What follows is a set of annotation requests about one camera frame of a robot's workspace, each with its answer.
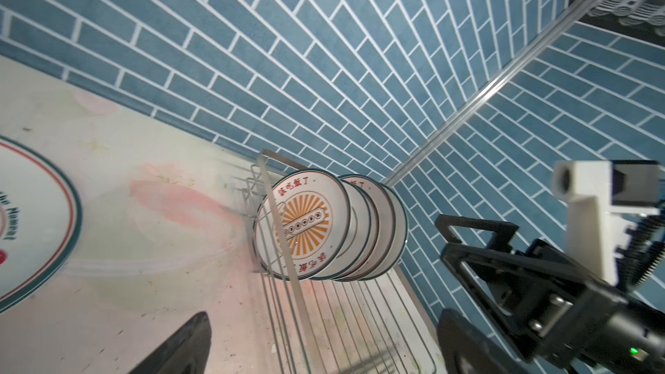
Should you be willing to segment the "plate in rack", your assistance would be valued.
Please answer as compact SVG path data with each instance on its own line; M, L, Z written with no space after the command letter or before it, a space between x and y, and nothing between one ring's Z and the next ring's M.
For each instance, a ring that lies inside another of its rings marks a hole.
M378 278L391 270L398 263L398 260L405 250L408 240L409 220L406 214L405 206L402 200L398 197L398 194L396 194L393 189L387 187L386 185L384 185L384 189L388 192L395 211L395 232L393 243L391 244L391 249L384 261L382 261L380 265L371 273L365 276L363 281Z
M376 210L372 224L377 230L377 240L372 252L361 266L340 279L341 282L364 280L377 275L379 268L389 255L395 235L395 209L387 187L373 178L359 174L346 174L342 175L340 179L362 189L372 200Z
M367 260L377 240L377 230L372 222L372 215L376 213L374 202L349 178L341 178L341 181L350 201L350 227L341 250L329 265L312 277L315 281L338 280L350 275Z

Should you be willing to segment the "right aluminium corner post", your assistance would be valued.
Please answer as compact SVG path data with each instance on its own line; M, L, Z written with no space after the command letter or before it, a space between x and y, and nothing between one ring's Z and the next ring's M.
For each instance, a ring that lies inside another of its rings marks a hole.
M383 180L388 186L396 185L409 172L438 149L454 132L473 117L482 106L496 95L509 81L543 52L547 47L558 40L568 29L576 24L585 13L601 0L575 0L573 4L561 13L535 40L528 44L524 50L500 70L485 87L480 89L465 105L456 112L449 121L426 140L403 164L398 166L391 175Z

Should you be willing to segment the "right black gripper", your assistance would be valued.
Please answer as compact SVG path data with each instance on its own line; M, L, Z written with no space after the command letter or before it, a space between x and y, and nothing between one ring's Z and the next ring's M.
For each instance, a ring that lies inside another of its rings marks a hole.
M664 313L609 285L547 242L510 245L519 227L441 214L442 261L518 356L560 369L575 360L613 373L664 371ZM452 228L492 233L485 249Z

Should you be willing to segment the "large plate green rim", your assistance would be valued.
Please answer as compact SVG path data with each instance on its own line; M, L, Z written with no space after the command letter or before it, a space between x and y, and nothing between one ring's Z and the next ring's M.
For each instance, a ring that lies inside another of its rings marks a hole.
M53 162L1 138L1 311L44 285L76 246L81 199Z

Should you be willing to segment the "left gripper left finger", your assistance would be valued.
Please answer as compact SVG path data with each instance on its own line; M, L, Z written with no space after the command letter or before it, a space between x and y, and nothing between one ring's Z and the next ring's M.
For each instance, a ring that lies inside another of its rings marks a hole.
M208 313L196 313L129 373L204 373L211 337Z

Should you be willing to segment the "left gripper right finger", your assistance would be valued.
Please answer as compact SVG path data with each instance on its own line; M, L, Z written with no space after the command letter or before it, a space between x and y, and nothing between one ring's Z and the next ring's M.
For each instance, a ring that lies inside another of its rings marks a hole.
M448 373L517 374L520 366L453 309L442 311L437 339Z

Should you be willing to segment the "small plate orange sunburst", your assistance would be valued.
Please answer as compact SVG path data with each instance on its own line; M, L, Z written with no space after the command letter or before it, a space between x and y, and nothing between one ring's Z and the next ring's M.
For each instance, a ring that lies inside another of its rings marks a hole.
M253 244L261 266L274 277L322 276L341 253L351 225L349 195L327 171L293 172L273 185L257 209Z

